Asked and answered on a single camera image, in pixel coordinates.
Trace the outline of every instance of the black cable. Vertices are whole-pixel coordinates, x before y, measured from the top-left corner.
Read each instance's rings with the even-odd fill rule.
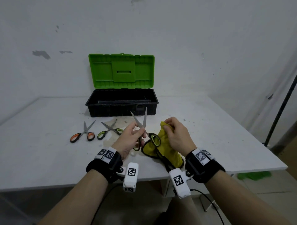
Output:
[[[281,114],[282,114],[284,108],[286,107],[287,102],[289,101],[289,98],[291,97],[291,94],[292,94],[292,92],[293,92],[293,90],[294,90],[296,84],[297,84],[297,75],[296,75],[296,77],[295,77],[293,83],[291,84],[291,87],[290,87],[290,89],[289,89],[289,91],[288,91],[288,93],[287,93],[287,95],[286,95],[284,101],[282,102],[281,107],[279,108],[279,111],[278,111],[278,113],[277,113],[277,116],[275,117],[275,119],[274,119],[274,121],[273,121],[273,124],[272,124],[272,126],[271,126],[271,128],[270,128],[270,131],[269,131],[268,136],[267,136],[267,138],[266,138],[266,141],[265,141],[265,143],[264,143],[264,146],[265,146],[265,147],[268,146],[268,143],[269,143],[269,140],[270,140],[270,138],[271,138],[271,136],[272,136],[272,133],[273,133],[273,131],[274,131],[276,125],[277,125],[277,122],[278,122],[278,120],[279,120],[279,118],[280,118],[280,116],[281,116]]]
[[[212,204],[212,206],[214,207],[214,209],[215,209],[216,212],[218,213],[218,215],[219,215],[219,217],[220,217],[220,219],[221,219],[221,221],[222,221],[222,224],[225,225],[225,224],[224,224],[224,221],[223,221],[223,219],[222,219],[222,217],[221,217],[221,215],[220,215],[220,213],[219,213],[219,211],[218,211],[217,208],[216,208],[216,206],[212,203],[212,201],[209,199],[209,197],[206,196],[206,194],[204,194],[204,193],[202,193],[201,191],[198,191],[198,190],[196,190],[196,189],[190,189],[190,191],[197,191],[197,192],[200,192],[201,194],[203,194],[204,197],[206,197],[206,198],[208,199],[208,201]]]
[[[95,215],[94,215],[94,217],[93,217],[92,222],[91,222],[90,225],[93,224],[93,222],[94,222],[94,220],[95,220],[95,217],[96,217],[96,215],[97,215],[97,213],[98,213],[98,211],[99,211],[99,209],[100,209],[100,206],[102,205],[102,203],[103,203],[103,201],[105,200],[105,198],[109,195],[109,193],[110,193],[113,189],[115,189],[116,187],[119,187],[119,186],[123,186],[123,184],[117,184],[116,186],[112,187],[112,188],[109,190],[109,192],[103,197],[103,199],[102,199],[100,205],[98,206],[98,208],[97,208],[97,210],[96,210],[96,212],[95,212]]]

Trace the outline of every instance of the yellow cloth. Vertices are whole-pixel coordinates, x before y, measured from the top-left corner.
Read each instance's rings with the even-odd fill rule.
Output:
[[[161,157],[164,157],[169,160],[169,162],[175,167],[180,168],[183,166],[184,161],[181,155],[175,151],[169,144],[168,135],[166,134],[165,130],[163,129],[164,125],[170,127],[170,129],[174,132],[173,127],[166,124],[165,122],[161,122],[161,130],[158,136],[161,139],[161,145],[156,147],[151,141],[148,141],[145,146],[142,148],[142,152],[152,158],[160,158],[160,155],[157,155],[158,152],[161,154]]]

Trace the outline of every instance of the hand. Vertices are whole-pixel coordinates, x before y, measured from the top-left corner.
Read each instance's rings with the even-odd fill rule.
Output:
[[[116,149],[120,155],[122,156],[122,159],[125,159],[131,149],[136,145],[136,141],[141,136],[146,138],[145,128],[141,128],[139,130],[133,130],[137,126],[137,123],[134,121],[130,123],[122,132],[120,137],[114,142],[114,144],[111,146],[112,148]]]
[[[168,135],[169,144],[175,150],[183,156],[187,156],[191,151],[196,149],[188,129],[177,118],[171,117],[164,121],[174,128],[174,133],[168,126],[164,126],[164,130]]]

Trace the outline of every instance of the black pole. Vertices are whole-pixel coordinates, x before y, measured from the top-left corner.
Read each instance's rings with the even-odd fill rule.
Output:
[[[279,121],[279,118],[280,118],[280,116],[281,116],[283,110],[284,110],[285,107],[286,107],[287,102],[289,101],[289,98],[291,97],[291,94],[292,94],[292,92],[293,92],[293,90],[294,90],[296,84],[297,84],[297,75],[296,75],[296,77],[295,77],[293,83],[291,84],[291,87],[290,87],[290,89],[289,89],[289,91],[288,91],[288,93],[287,93],[287,95],[286,95],[286,97],[285,97],[285,99],[284,99],[284,101],[283,101],[281,107],[279,108],[279,111],[278,111],[278,113],[277,113],[277,116],[275,117],[275,119],[274,119],[274,121],[273,121],[273,124],[272,124],[272,126],[271,126],[271,128],[270,128],[270,131],[269,131],[268,136],[267,136],[267,138],[266,138],[266,141],[265,141],[265,143],[264,143],[264,146],[265,146],[265,147],[267,147],[267,145],[268,145],[268,143],[269,143],[269,140],[270,140],[270,138],[271,138],[271,135],[272,135],[272,133],[273,133],[273,131],[274,131],[276,125],[277,125],[277,122]]]

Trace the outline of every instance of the black wrist strap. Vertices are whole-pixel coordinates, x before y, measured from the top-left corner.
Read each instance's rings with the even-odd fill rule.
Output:
[[[198,183],[208,182],[219,170],[226,172],[210,154],[207,155],[200,149],[195,149],[186,156],[186,170],[193,174],[193,179]]]
[[[88,164],[86,171],[89,172],[94,169],[101,173],[109,183],[115,182],[119,178],[116,172],[120,171],[123,161],[121,155],[115,149],[113,150],[110,148],[108,150],[102,149],[95,159]]]

